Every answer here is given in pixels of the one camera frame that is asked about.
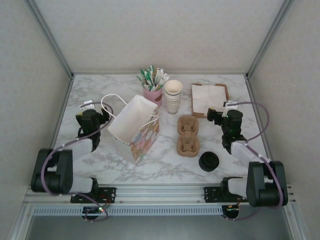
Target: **enclosure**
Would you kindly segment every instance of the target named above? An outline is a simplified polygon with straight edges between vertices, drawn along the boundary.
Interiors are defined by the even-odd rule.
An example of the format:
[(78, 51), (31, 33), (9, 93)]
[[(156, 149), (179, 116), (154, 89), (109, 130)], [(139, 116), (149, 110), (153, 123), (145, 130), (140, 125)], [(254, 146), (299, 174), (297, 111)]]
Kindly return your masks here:
[[(77, 136), (75, 115), (85, 101), (99, 102), (112, 93), (128, 102), (136, 94), (142, 95), (136, 73), (150, 64), (161, 66), (170, 79), (186, 86), (179, 116), (191, 114), (192, 83), (226, 84), (231, 100), (265, 105), (270, 124), (252, 146), (284, 164), (289, 202), (278, 210), (264, 208), (247, 223), (219, 223), (223, 222), (220, 216), (205, 214), (175, 214), (172, 218), (114, 215), (110, 221), (115, 227), (109, 229), (117, 231), (114, 237), (127, 239), (133, 234), (141, 238), (134, 230), (138, 224), (130, 225), (134, 222), (150, 235), (160, 236), (162, 229), (171, 231), (167, 239), (181, 238), (177, 229), (185, 226), (202, 231), (205, 239), (320, 238), (320, 1), (2, 0), (0, 19), (3, 239), (41, 239), (60, 231), (78, 238), (81, 235), (68, 236), (68, 230), (90, 232), (77, 212), (77, 206), (86, 205), (72, 205), (67, 195), (31, 191), (38, 151)], [(113, 98), (108, 103), (117, 114), (123, 108)], [(176, 157), (172, 146), (178, 137), (173, 124), (177, 119), (165, 109), (159, 108), (159, 119), (168, 127), (162, 126), (160, 131), (169, 140), (161, 142), (163, 147), (156, 141), (152, 154), (140, 165), (129, 165), (120, 158), (108, 132), (102, 131), (97, 150), (74, 161), (73, 171), (97, 178), (102, 186), (117, 188), (115, 208), (207, 208), (204, 187), (218, 185), (224, 176), (245, 175), (247, 169), (222, 148), (217, 126), (204, 119), (199, 129), (202, 146), (219, 154), (220, 170), (205, 173), (198, 169), (198, 160)], [(256, 106), (239, 109), (247, 136), (263, 129), (267, 121), (264, 111)], [(77, 216), (53, 214), (55, 208), (75, 209)], [(246, 204), (243, 212), (240, 210), (244, 215), (251, 211)], [(174, 219), (183, 222), (177, 229), (170, 228)], [(213, 236), (204, 233), (210, 221), (220, 226), (221, 232), (216, 227)], [(148, 222), (159, 223), (159, 228), (146, 230)], [(250, 224), (256, 224), (259, 231), (249, 230)], [(46, 225), (53, 232), (37, 232)], [(131, 233), (121, 232), (120, 225), (129, 225)], [(97, 223), (93, 231), (101, 230), (99, 226), (104, 228)], [(222, 234), (231, 228), (236, 229), (234, 235)]]

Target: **white paper cup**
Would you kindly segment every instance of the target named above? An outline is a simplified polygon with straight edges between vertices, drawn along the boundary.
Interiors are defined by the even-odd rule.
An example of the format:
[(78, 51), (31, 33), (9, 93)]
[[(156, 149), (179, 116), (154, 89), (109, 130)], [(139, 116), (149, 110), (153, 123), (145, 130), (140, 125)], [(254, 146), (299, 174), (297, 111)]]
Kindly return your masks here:
[(165, 100), (168, 102), (176, 102), (176, 101), (180, 101), (181, 99), (182, 99), (182, 96), (177, 98), (168, 98), (168, 97), (165, 98)]
[(169, 104), (169, 105), (171, 105), (171, 106), (175, 106), (175, 105), (178, 105), (178, 104), (180, 104), (181, 103), (181, 100), (179, 100), (179, 101), (165, 101), (166, 102), (166, 104)]
[(179, 107), (180, 107), (180, 103), (178, 105), (170, 105), (168, 103), (166, 103), (166, 110), (168, 112), (168, 114), (176, 114), (179, 110)]
[(164, 91), (171, 96), (179, 95), (182, 89), (183, 85), (178, 80), (169, 80), (164, 85)]
[(180, 102), (182, 100), (182, 98), (177, 98), (177, 99), (165, 99), (168, 103), (176, 103), (176, 102)]
[(182, 92), (179, 95), (176, 95), (176, 96), (171, 96), (171, 95), (168, 95), (168, 94), (165, 93), (164, 96), (165, 96), (166, 99), (170, 99), (170, 100), (181, 99), (182, 98)]

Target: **cardboard cup holder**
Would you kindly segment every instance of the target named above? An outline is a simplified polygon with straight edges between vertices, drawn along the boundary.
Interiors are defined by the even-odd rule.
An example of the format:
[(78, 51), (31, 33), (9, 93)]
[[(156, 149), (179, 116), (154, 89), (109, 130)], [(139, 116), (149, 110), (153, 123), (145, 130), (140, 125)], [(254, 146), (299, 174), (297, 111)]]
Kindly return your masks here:
[(199, 121), (196, 117), (187, 115), (178, 119), (178, 141), (176, 151), (182, 157), (194, 158), (200, 150), (199, 139), (197, 137)]

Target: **bag handle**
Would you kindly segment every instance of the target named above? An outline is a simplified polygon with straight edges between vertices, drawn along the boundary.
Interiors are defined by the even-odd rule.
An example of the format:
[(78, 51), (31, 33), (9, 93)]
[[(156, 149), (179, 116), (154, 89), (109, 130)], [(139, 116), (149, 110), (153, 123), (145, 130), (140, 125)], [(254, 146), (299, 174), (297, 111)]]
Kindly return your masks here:
[[(105, 98), (105, 97), (108, 97), (108, 96), (117, 96), (118, 98), (120, 98), (120, 99), (122, 100), (122, 102), (124, 102), (125, 105), (127, 105), (127, 103), (126, 103), (125, 100), (123, 100), (118, 94), (115, 94), (115, 93), (107, 94), (107, 95), (103, 96), (103, 98), (101, 98), (101, 102), (100, 102), (100, 103), (101, 103), (101, 107), (103, 108), (103, 110), (105, 110), (105, 111), (106, 111), (108, 114), (110, 114), (112, 117), (116, 118), (116, 116), (113, 115), (111, 112), (109, 112), (109, 111), (105, 108), (105, 106), (104, 106), (104, 103), (103, 103), (104, 98)], [(149, 122), (147, 122), (146, 124), (144, 124), (142, 127), (140, 127), (140, 129), (142, 129), (144, 126), (146, 126), (146, 125), (148, 125), (148, 124), (150, 124), (150, 123), (153, 123), (154, 121), (156, 121), (156, 120), (159, 118), (158, 115), (150, 115), (150, 116), (156, 117), (156, 118), (153, 119), (152, 121), (149, 121)]]
[(117, 96), (118, 98), (120, 98), (120, 99), (122, 100), (122, 102), (124, 102), (125, 105), (127, 105), (127, 103), (126, 103), (125, 100), (123, 100), (119, 95), (114, 94), (114, 93), (107, 94), (107, 95), (103, 96), (103, 98), (101, 98), (101, 107), (103, 108), (103, 110), (105, 110), (105, 111), (106, 111), (108, 114), (110, 114), (112, 117), (116, 118), (116, 116), (113, 115), (111, 112), (109, 112), (109, 111), (105, 108), (105, 106), (104, 106), (104, 103), (103, 103), (103, 102), (104, 102), (104, 98), (105, 98), (105, 97), (108, 97), (108, 96)]

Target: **napkin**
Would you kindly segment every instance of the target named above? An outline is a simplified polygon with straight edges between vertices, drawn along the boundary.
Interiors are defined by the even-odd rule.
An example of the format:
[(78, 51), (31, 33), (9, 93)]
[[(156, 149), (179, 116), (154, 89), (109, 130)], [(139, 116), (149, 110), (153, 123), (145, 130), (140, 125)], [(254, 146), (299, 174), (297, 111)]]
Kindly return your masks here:
[(227, 96), (224, 86), (192, 84), (191, 90), (193, 112), (207, 116), (208, 108), (213, 108), (217, 112), (225, 110), (224, 102), (227, 101)]

